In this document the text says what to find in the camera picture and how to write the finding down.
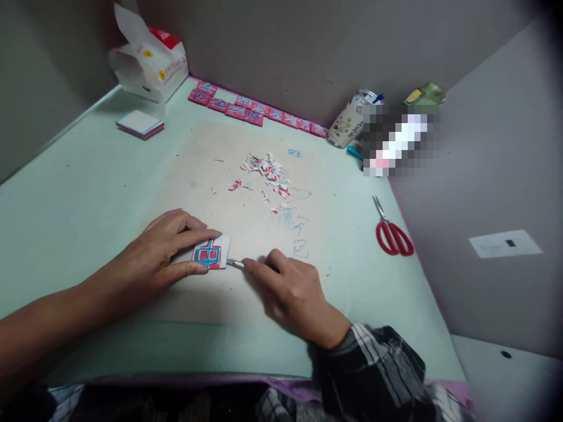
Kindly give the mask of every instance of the craft knife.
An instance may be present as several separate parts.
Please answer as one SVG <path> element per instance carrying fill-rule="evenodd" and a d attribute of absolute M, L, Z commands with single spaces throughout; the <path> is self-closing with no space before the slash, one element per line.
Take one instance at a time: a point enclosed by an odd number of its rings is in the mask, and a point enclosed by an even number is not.
<path fill-rule="evenodd" d="M 234 268 L 238 268 L 239 270 L 245 270 L 245 265 L 242 262 L 234 259 L 227 259 L 227 265 L 233 266 Z"/>

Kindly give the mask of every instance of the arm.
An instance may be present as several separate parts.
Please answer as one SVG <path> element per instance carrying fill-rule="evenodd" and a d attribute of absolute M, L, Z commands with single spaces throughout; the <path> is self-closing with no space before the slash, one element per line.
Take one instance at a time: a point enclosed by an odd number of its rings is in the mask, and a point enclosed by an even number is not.
<path fill-rule="evenodd" d="M 425 386 L 422 359 L 391 327 L 352 324 L 324 298 L 318 271 L 272 250 L 265 263 L 246 258 L 266 312 L 316 345 L 323 404 L 357 420 L 472 420 L 440 386 Z"/>
<path fill-rule="evenodd" d="M 221 235 L 180 209 L 79 285 L 37 299 L 0 321 L 0 404 L 34 377 L 33 367 L 71 339 L 141 308 L 177 281 L 206 274 L 202 264 L 168 265 L 180 249 Z"/>

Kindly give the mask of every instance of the red scissor handle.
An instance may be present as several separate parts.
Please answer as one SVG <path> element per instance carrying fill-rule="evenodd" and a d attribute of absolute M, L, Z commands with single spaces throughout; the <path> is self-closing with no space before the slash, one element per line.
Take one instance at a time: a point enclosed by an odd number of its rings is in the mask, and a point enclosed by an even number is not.
<path fill-rule="evenodd" d="M 411 256 L 415 252 L 415 247 L 412 245 L 411 240 L 407 237 L 405 232 L 403 232 L 399 227 L 397 227 L 393 223 L 389 223 L 389 227 L 391 228 L 391 233 L 395 238 L 395 243 L 399 247 L 399 251 L 401 252 L 401 255 Z"/>
<path fill-rule="evenodd" d="M 387 243 L 389 244 L 389 246 L 387 246 L 383 241 L 383 238 L 381 237 L 381 230 L 383 230 L 383 233 L 385 234 L 385 238 L 387 239 Z M 399 249 L 397 248 L 397 245 L 393 241 L 393 237 L 391 236 L 389 227 L 385 222 L 381 221 L 379 222 L 379 224 L 377 224 L 377 227 L 375 229 L 375 234 L 377 235 L 377 242 L 379 242 L 379 246 L 381 246 L 381 249 L 383 249 L 389 255 L 399 254 Z"/>
<path fill-rule="evenodd" d="M 381 236 L 382 230 L 385 235 L 385 239 L 387 240 L 387 244 L 383 241 L 383 238 Z M 383 249 L 389 255 L 398 255 L 400 253 L 403 256 L 411 256 L 415 252 L 415 247 L 412 245 L 411 240 L 395 224 L 379 222 L 375 231 L 377 235 L 377 241 L 379 242 L 381 249 Z"/>

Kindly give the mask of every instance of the scissor blade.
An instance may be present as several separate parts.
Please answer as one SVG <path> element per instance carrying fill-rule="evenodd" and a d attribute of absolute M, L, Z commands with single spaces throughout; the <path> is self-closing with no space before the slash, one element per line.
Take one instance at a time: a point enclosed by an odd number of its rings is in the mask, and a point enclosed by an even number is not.
<path fill-rule="evenodd" d="M 381 218 L 383 218 L 384 220 L 387 220 L 387 218 L 385 217 L 385 213 L 383 212 L 383 207 L 381 206 L 381 203 L 379 202 L 379 199 L 377 198 L 377 196 L 372 195 L 372 198 L 374 198 L 375 207 L 377 208 L 377 211 L 379 212 L 379 215 L 381 216 Z"/>

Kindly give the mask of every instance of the hand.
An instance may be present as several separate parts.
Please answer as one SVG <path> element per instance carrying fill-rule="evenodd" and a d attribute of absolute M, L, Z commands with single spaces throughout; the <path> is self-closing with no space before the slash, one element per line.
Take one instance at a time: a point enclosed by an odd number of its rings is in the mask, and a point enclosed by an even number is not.
<path fill-rule="evenodd" d="M 250 258 L 246 269 L 265 287 L 266 311 L 281 326 L 324 349 L 336 347 L 350 321 L 324 298 L 318 271 L 273 249 L 264 264 Z"/>
<path fill-rule="evenodd" d="M 97 322 L 106 324 L 129 314 L 192 274 L 209 270 L 193 261 L 169 265 L 180 250 L 221 232 L 207 229 L 186 211 L 175 209 L 152 221 L 117 257 L 77 286 L 90 297 Z"/>

